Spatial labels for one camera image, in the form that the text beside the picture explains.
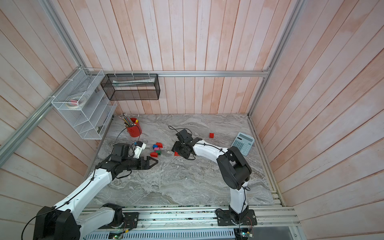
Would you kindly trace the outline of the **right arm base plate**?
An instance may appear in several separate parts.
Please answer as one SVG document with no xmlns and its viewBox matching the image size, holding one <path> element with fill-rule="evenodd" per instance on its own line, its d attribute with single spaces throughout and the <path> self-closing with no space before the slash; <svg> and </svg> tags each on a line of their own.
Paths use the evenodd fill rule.
<svg viewBox="0 0 384 240">
<path fill-rule="evenodd" d="M 254 210 L 245 209 L 241 214 L 237 214 L 232 209 L 216 209 L 215 214 L 219 226 L 256 226 L 258 224 Z"/>
</svg>

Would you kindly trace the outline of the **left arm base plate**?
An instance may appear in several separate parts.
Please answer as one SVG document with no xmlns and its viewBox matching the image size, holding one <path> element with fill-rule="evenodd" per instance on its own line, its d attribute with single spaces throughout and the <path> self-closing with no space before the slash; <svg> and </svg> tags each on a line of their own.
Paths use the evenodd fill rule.
<svg viewBox="0 0 384 240">
<path fill-rule="evenodd" d="M 111 223 L 111 227 L 115 229 L 134 229 L 137 227 L 138 219 L 138 212 L 118 212 L 115 213 L 114 220 Z"/>
</svg>

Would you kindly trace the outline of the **small red curved brick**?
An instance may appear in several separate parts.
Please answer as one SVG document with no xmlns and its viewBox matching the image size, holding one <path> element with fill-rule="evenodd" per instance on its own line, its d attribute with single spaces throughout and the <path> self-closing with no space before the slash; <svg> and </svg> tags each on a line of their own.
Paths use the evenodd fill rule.
<svg viewBox="0 0 384 240">
<path fill-rule="evenodd" d="M 150 153 L 150 156 L 153 158 L 157 158 L 159 156 L 159 154 L 156 152 L 152 152 L 152 153 Z"/>
</svg>

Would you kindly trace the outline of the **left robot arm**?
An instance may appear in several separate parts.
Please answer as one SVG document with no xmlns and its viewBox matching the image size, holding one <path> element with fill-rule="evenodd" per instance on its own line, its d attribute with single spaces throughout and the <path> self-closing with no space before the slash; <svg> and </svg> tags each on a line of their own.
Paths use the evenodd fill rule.
<svg viewBox="0 0 384 240">
<path fill-rule="evenodd" d="M 123 208 L 105 204 L 96 212 L 81 216 L 89 202 L 124 171 L 149 170 L 153 158 L 142 157 L 146 144 L 115 144 L 113 151 L 101 161 L 91 176 L 53 207 L 43 207 L 36 215 L 35 240 L 81 240 L 93 231 L 107 226 L 114 229 L 133 229 L 137 217 L 126 217 Z"/>
</svg>

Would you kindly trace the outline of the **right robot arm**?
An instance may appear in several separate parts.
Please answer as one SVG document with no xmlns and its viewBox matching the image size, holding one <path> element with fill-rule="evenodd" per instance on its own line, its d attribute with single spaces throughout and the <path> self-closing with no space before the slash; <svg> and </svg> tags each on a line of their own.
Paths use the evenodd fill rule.
<svg viewBox="0 0 384 240">
<path fill-rule="evenodd" d="M 169 129 L 176 131 L 178 140 L 172 147 L 172 152 L 186 160 L 194 161 L 203 157 L 213 161 L 219 167 L 224 182 L 230 188 L 231 201 L 226 217 L 234 224 L 240 224 L 246 219 L 249 211 L 247 202 L 248 181 L 252 168 L 237 147 L 222 148 L 207 143 L 201 138 L 194 138 L 189 129 Z"/>
</svg>

